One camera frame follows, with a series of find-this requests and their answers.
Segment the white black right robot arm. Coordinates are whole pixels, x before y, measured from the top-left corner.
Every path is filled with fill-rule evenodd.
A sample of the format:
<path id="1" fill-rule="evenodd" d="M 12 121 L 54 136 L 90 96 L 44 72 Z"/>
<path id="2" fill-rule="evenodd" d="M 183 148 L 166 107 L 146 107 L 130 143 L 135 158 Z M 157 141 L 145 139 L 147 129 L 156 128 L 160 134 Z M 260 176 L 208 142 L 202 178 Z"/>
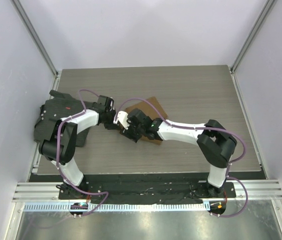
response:
<path id="1" fill-rule="evenodd" d="M 121 134 L 134 142 L 142 137 L 151 141 L 179 141 L 196 145 L 210 164 L 206 190 L 211 197 L 219 197 L 225 190 L 228 163 L 237 146 L 236 139 L 225 132 L 216 120 L 206 124 L 186 124 L 161 118 L 151 119 L 140 109 L 130 113 L 120 111 L 117 122 Z"/>

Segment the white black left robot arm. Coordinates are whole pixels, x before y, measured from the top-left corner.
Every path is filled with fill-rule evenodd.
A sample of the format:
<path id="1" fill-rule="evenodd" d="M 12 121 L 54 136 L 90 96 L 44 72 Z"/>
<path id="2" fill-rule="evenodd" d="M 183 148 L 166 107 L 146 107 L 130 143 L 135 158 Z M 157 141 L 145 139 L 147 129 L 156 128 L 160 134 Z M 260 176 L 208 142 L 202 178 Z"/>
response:
<path id="1" fill-rule="evenodd" d="M 88 184 L 75 162 L 75 150 L 85 145 L 91 127 L 103 124 L 108 130 L 119 128 L 113 123 L 114 100 L 99 95 L 95 102 L 80 101 L 54 90 L 50 95 L 52 98 L 40 107 L 34 141 L 39 144 L 39 153 L 62 172 L 70 194 L 80 200 L 87 195 Z"/>

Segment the brown cloth napkin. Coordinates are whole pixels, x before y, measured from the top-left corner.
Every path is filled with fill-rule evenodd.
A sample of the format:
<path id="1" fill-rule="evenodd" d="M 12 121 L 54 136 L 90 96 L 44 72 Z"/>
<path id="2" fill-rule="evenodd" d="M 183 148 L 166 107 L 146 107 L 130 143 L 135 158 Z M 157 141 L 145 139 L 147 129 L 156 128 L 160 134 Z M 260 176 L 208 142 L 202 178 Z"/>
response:
<path id="1" fill-rule="evenodd" d="M 131 106 L 123 106 L 120 111 L 124 111 L 129 114 L 134 109 L 140 109 L 145 115 L 149 116 L 152 120 L 155 118 L 160 118 L 160 116 L 162 116 L 164 119 L 168 118 L 167 113 L 164 111 L 163 107 L 158 102 L 155 96 L 147 98 L 146 101 L 148 101 L 153 107 L 151 107 L 148 103 L 139 100 L 138 103 L 133 104 Z"/>

